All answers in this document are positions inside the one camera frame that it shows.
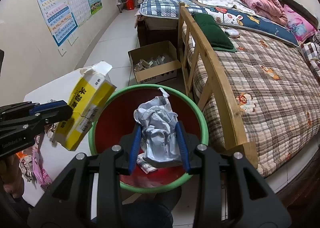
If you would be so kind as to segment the person's left hand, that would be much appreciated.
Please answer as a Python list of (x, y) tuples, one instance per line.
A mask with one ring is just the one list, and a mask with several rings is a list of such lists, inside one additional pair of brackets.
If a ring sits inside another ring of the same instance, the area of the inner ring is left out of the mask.
[(17, 155), (1, 160), (0, 172), (5, 192), (14, 198), (20, 198), (24, 193), (24, 180)]

